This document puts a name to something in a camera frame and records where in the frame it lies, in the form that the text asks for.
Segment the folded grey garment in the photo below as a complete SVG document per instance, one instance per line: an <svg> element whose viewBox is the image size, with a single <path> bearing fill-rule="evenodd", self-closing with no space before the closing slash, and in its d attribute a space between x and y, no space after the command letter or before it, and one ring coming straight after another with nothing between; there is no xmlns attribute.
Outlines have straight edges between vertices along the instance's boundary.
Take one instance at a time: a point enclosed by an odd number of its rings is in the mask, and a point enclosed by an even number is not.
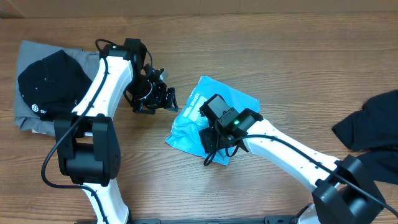
<svg viewBox="0 0 398 224"><path fill-rule="evenodd" d="M59 50L63 50L66 54L74 58L91 80L95 78L100 62L98 52L41 44L29 40L23 40L20 44L16 63L16 75L19 76L30 64L52 55ZM33 133L49 136L55 135L53 122L40 120L31 110L30 106L27 106L22 99L18 79L15 79L14 122L21 131L32 131Z"/></svg>

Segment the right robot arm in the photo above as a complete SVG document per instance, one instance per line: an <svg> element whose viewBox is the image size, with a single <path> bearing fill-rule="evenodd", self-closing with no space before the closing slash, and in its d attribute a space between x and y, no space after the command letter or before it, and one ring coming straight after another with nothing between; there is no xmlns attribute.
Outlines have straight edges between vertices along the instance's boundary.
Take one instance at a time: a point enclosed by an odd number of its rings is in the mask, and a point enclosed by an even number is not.
<svg viewBox="0 0 398 224"><path fill-rule="evenodd" d="M263 157L297 179L312 195L291 223L372 223L386 201L363 163L352 155L339 160L317 152L275 128L259 113L236 111L215 94L200 106L209 127L199 132L209 155L234 156L238 149Z"/></svg>

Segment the folded black garment with logo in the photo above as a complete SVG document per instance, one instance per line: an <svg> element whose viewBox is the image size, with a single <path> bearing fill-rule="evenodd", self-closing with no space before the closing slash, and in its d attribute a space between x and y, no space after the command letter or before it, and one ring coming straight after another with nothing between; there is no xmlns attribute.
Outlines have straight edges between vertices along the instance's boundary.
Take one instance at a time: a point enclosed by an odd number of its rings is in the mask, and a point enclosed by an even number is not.
<svg viewBox="0 0 398 224"><path fill-rule="evenodd" d="M18 77L22 99L43 121L70 113L91 83L81 65L63 50L30 64Z"/></svg>

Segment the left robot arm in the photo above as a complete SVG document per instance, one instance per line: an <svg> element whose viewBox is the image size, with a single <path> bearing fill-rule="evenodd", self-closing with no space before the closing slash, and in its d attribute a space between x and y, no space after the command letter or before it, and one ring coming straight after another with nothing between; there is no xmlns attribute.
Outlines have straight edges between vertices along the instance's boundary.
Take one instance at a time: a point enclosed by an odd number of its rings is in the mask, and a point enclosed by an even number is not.
<svg viewBox="0 0 398 224"><path fill-rule="evenodd" d="M116 177L121 168L121 148L113 124L121 98L133 112L155 114L159 108L178 111L175 89L167 87L167 71L145 63L150 55L139 39L127 38L122 45L109 40L98 48L99 69L90 88L72 112L55 120L56 144L41 169L42 180L53 154L60 172L72 184L63 189L81 189L89 198L97 223L132 223Z"/></svg>

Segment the black t-shirt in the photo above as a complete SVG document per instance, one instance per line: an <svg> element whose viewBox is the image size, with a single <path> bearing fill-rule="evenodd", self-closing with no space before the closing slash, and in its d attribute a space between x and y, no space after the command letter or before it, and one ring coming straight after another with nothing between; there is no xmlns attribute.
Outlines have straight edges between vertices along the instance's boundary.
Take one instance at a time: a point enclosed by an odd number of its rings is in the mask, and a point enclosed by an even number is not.
<svg viewBox="0 0 398 224"><path fill-rule="evenodd" d="M354 152L374 180L397 184L397 90L368 99L331 130Z"/></svg>

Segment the light blue printed t-shirt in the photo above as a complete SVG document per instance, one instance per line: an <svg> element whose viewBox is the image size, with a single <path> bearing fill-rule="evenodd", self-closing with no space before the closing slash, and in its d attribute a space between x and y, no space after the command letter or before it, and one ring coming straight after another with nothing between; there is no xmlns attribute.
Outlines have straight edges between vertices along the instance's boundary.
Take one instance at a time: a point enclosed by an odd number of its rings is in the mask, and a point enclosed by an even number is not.
<svg viewBox="0 0 398 224"><path fill-rule="evenodd" d="M208 76L202 76L188 97L182 112L172 123L171 134L165 142L181 151L210 159L211 156L205 152L200 139L200 131L208 128L209 122L206 116L201 114L200 108L214 95L220 96L220 99L210 103L211 107L216 108L217 118L230 108L236 113L246 108L256 113L260 112L258 99Z"/></svg>

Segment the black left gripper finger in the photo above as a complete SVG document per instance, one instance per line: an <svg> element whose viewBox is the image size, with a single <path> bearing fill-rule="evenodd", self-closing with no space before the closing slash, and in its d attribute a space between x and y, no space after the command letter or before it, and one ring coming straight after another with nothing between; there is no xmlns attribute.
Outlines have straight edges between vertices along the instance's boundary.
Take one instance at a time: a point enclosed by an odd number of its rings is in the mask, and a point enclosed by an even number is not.
<svg viewBox="0 0 398 224"><path fill-rule="evenodd" d="M175 88L173 88L173 87L170 87L167 89L164 108L169 111L173 111L173 112L178 111L176 92L175 92Z"/></svg>
<svg viewBox="0 0 398 224"><path fill-rule="evenodd" d="M143 105L133 106L132 111L140 114L155 114L155 109L145 109Z"/></svg>

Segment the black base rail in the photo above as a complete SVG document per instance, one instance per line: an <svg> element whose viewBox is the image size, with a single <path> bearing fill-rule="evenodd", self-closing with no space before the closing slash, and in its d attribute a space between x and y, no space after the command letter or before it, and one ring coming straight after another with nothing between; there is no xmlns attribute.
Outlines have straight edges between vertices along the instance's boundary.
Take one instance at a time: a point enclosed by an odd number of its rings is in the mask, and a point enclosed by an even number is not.
<svg viewBox="0 0 398 224"><path fill-rule="evenodd" d="M206 219L206 220L160 220L135 219L130 224L289 224L295 223L292 215L266 216L264 218L233 218L233 219Z"/></svg>

